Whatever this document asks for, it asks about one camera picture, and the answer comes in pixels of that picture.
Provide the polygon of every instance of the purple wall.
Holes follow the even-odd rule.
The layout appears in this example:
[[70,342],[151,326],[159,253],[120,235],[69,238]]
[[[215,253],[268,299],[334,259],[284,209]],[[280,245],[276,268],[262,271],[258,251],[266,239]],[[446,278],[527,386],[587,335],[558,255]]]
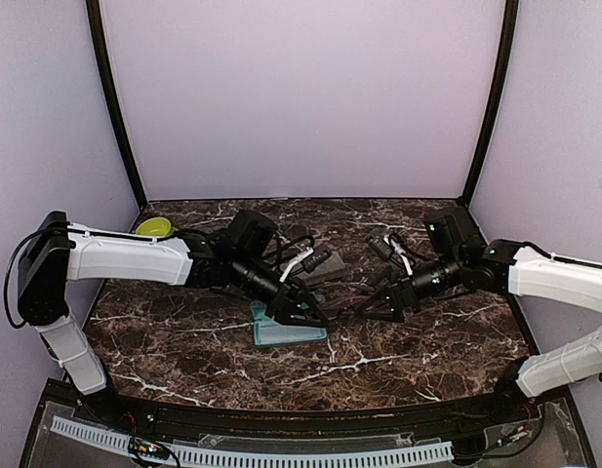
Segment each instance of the purple wall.
[[104,2],[149,198],[460,195],[503,3]]
[[[522,2],[472,209],[490,239],[602,261],[602,2]],[[542,351],[602,325],[576,307],[521,303]],[[572,390],[602,466],[602,384]]]
[[[6,262],[51,210],[125,229],[137,214],[103,101],[85,2],[0,1],[0,468],[20,451],[48,376],[38,333],[10,329]],[[69,289],[83,320],[98,282]],[[12,299],[15,299],[14,288]]]

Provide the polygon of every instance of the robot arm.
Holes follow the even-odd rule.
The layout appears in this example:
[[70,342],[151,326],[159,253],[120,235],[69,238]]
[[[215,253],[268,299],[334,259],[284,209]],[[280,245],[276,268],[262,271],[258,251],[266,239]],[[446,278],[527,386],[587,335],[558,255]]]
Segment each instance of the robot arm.
[[[508,291],[558,300],[602,314],[602,264],[547,258],[532,247],[515,254],[508,267]],[[515,382],[526,397],[602,373],[602,327],[549,353],[532,356]]]
[[[420,311],[424,297],[463,285],[471,291],[545,297],[602,313],[602,263],[546,253],[531,243],[497,240],[487,245],[463,208],[442,210],[425,221],[439,258],[383,281],[357,315],[403,322],[403,309]],[[397,250],[380,236],[368,239],[383,259]],[[602,327],[549,353],[509,366],[496,386],[510,397],[532,398],[602,372]]]
[[[69,223],[53,212],[19,262],[18,310],[41,334],[97,416],[120,418],[109,375],[64,299],[66,281],[89,278],[147,280],[187,288],[233,285],[264,302],[266,315],[284,325],[326,327],[328,318],[304,283],[277,273],[263,254],[276,233],[265,216],[241,211],[220,231],[184,230],[168,238],[101,231]],[[330,252],[309,249],[292,266],[313,271]]]

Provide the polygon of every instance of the black frame pole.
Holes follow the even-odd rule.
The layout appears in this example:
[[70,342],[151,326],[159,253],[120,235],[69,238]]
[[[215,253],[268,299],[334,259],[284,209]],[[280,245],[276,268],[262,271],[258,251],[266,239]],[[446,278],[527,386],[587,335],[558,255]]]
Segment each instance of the black frame pole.
[[103,32],[103,20],[101,18],[99,0],[86,0],[86,8],[88,10],[88,22],[90,24],[90,33],[93,37],[95,56],[97,57],[99,77],[101,79],[101,85],[103,86],[103,93],[105,94],[107,112],[109,113],[109,118],[112,122],[118,149],[121,153],[123,165],[125,166],[127,177],[132,186],[134,197],[136,197],[136,201],[142,209],[146,206],[148,201],[144,193],[140,174],[138,173],[134,153],[129,144],[125,122],[123,121],[123,114],[121,113],[121,108],[118,103],[118,95],[116,94],[116,87],[114,86],[114,77],[112,76],[105,34]]
[[463,194],[459,198],[459,202],[466,208],[469,207],[476,191],[478,179],[483,171],[485,164],[485,156],[489,149],[489,143],[492,139],[496,118],[498,117],[498,109],[502,98],[502,90],[504,88],[504,80],[508,69],[508,61],[511,55],[511,46],[513,44],[513,35],[515,33],[515,24],[517,23],[517,9],[519,0],[506,0],[504,5],[504,19],[502,21],[502,32],[500,36],[500,44],[498,47],[498,56],[496,58],[496,67],[494,69],[494,78],[492,87],[487,100],[487,108],[483,117],[483,125],[480,129],[478,142],[472,158],[472,164],[469,168],[467,181]]

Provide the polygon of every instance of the yellow-green bowl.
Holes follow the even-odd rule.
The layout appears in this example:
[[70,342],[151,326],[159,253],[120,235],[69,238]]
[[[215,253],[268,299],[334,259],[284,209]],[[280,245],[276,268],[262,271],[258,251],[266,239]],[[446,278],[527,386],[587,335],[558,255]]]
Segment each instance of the yellow-green bowl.
[[136,228],[136,234],[139,236],[166,237],[176,230],[167,218],[152,217]]

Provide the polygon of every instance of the marble tabletop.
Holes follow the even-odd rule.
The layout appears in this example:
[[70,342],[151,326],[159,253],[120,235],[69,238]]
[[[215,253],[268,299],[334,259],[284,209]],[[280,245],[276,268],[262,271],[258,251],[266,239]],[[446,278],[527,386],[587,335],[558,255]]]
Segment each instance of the marble tabletop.
[[[318,293],[342,304],[365,294],[383,264],[364,243],[393,229],[432,255],[422,225],[441,200],[157,202],[140,220],[212,231],[240,209],[259,211],[295,238],[311,233],[340,253],[340,281]],[[492,391],[511,360],[528,354],[502,297],[477,292],[427,299],[404,324],[343,315],[326,342],[258,348],[248,302],[209,291],[110,280],[86,328],[118,391],[156,401],[244,410],[364,410],[447,401]]]

